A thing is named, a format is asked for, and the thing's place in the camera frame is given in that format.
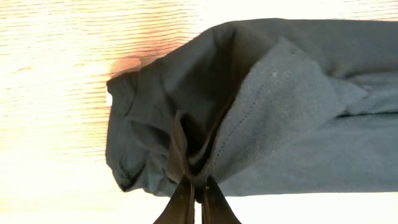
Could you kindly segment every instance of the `light wood surface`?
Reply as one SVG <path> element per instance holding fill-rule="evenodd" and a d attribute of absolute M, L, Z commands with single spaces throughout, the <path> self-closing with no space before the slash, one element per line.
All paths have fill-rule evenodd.
<path fill-rule="evenodd" d="M 167 199 L 120 192 L 105 164 L 105 82 L 120 71 L 150 63 L 213 25 L 265 17 L 398 21 L 398 1 L 2 0 L 0 223 L 151 223 Z M 398 222 L 393 215 L 398 210 L 396 194 L 262 199 L 272 210 L 272 203 L 313 197 L 318 198 L 299 211 L 320 203 L 344 213 L 339 203 L 375 201 L 375 207 L 360 207 L 380 209 L 379 216 L 373 213 L 374 219 L 368 220 Z M 235 205 L 244 215 L 238 204 L 244 203 Z M 283 223 L 270 217 L 273 223 Z"/>

